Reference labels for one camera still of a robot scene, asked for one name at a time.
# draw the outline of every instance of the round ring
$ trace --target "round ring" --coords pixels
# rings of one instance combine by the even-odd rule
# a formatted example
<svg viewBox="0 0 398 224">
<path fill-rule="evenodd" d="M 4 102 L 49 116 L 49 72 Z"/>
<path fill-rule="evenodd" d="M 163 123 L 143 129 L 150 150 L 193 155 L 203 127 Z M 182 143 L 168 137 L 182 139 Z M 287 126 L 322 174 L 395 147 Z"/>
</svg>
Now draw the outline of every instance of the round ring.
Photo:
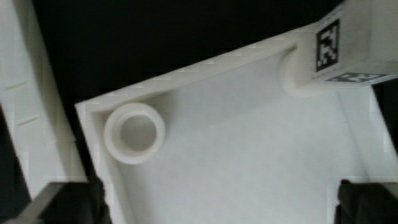
<svg viewBox="0 0 398 224">
<path fill-rule="evenodd" d="M 132 118 L 139 119 L 141 123 L 136 122 L 132 124 Z M 143 131 L 155 129 L 155 132 L 150 131 L 148 135 L 147 133 L 138 133 L 138 131 L 141 132 L 138 128 L 139 126 L 143 127 L 143 125 Z M 136 129 L 136 133 L 129 133 L 129 130 L 125 130 L 125 126 L 129 126 L 127 128 Z M 145 139 L 148 138 L 154 139 L 152 144 L 143 148 L 139 141 L 145 141 Z M 164 138 L 166 124 L 154 107 L 143 103 L 131 103 L 123 105 L 113 112 L 106 124 L 106 146 L 116 160 L 127 164 L 141 164 L 154 157 L 164 144 Z"/>
</svg>

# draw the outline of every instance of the white surface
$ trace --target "white surface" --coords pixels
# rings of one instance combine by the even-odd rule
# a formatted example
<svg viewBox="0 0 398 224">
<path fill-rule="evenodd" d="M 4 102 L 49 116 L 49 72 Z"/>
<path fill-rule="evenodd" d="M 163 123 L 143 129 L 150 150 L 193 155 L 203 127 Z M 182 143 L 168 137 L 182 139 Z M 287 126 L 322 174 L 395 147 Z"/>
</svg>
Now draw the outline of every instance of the white surface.
<svg viewBox="0 0 398 224">
<path fill-rule="evenodd" d="M 0 102 L 29 193 L 86 181 L 33 2 L 0 2 Z"/>
<path fill-rule="evenodd" d="M 223 55 L 225 64 L 196 64 L 77 105 L 116 223 L 333 223 L 340 180 L 398 181 L 372 88 L 294 98 L 285 53 L 271 56 L 285 44 L 239 49 L 232 63 Z M 102 138 L 109 114 L 134 101 L 168 126 L 139 166 L 113 159 Z"/>
<path fill-rule="evenodd" d="M 120 164 L 139 224 L 328 223 L 340 180 L 369 181 L 338 96 L 292 98 L 278 63 L 147 100 L 170 133 L 154 160 Z"/>
<path fill-rule="evenodd" d="M 127 164 L 152 159 L 164 145 L 166 124 L 157 110 L 143 103 L 123 105 L 106 124 L 106 145 L 111 155 Z"/>
</svg>

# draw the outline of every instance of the circular hole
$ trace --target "circular hole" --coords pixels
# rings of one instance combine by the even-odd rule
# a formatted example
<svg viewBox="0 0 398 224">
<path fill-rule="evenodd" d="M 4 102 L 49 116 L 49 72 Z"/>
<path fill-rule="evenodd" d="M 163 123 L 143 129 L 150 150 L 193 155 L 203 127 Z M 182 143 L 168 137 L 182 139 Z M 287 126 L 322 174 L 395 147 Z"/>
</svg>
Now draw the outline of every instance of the circular hole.
<svg viewBox="0 0 398 224">
<path fill-rule="evenodd" d="M 145 116 L 134 116 L 122 127 L 122 140 L 127 147 L 136 150 L 147 150 L 157 139 L 157 127 L 154 120 Z"/>
</svg>

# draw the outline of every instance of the white ring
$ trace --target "white ring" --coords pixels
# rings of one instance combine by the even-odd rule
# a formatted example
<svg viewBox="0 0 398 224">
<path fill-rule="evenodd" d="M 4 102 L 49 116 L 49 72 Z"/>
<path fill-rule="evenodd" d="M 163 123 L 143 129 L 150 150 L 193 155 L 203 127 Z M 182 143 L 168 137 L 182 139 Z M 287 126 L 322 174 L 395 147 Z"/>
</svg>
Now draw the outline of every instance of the white ring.
<svg viewBox="0 0 398 224">
<path fill-rule="evenodd" d="M 154 122 L 157 136 L 152 146 L 138 151 L 127 146 L 122 130 L 129 119 L 136 116 L 147 116 Z M 113 157 L 127 164 L 141 164 L 155 155 L 164 144 L 166 138 L 166 124 L 157 110 L 143 103 L 131 103 L 123 105 L 111 114 L 106 124 L 106 146 Z"/>
</svg>

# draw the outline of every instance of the white plastic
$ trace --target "white plastic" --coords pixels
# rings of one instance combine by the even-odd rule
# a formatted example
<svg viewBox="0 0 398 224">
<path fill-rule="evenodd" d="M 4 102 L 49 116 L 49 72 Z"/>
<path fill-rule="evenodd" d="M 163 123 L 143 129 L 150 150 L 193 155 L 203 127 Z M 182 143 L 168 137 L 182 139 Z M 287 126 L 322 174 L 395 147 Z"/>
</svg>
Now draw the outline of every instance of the white plastic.
<svg viewBox="0 0 398 224">
<path fill-rule="evenodd" d="M 31 197 L 51 182 L 86 182 L 33 1 L 0 2 L 0 102 Z"/>
<path fill-rule="evenodd" d="M 283 58 L 314 28 L 77 105 L 115 223 L 333 223 L 340 180 L 398 181 L 372 88 L 310 99 L 283 90 Z M 109 116 L 132 102 L 154 106 L 168 126 L 138 166 L 104 141 Z"/>
<path fill-rule="evenodd" d="M 347 0 L 321 20 L 283 62 L 283 85 L 294 96 L 312 97 L 398 77 L 397 12 L 397 0 Z"/>
<path fill-rule="evenodd" d="M 141 120 L 129 124 L 129 120 L 136 118 Z M 164 138 L 166 124 L 157 110 L 143 103 L 123 105 L 113 112 L 106 124 L 106 145 L 115 158 L 134 165 L 147 162 L 163 147 Z"/>
</svg>

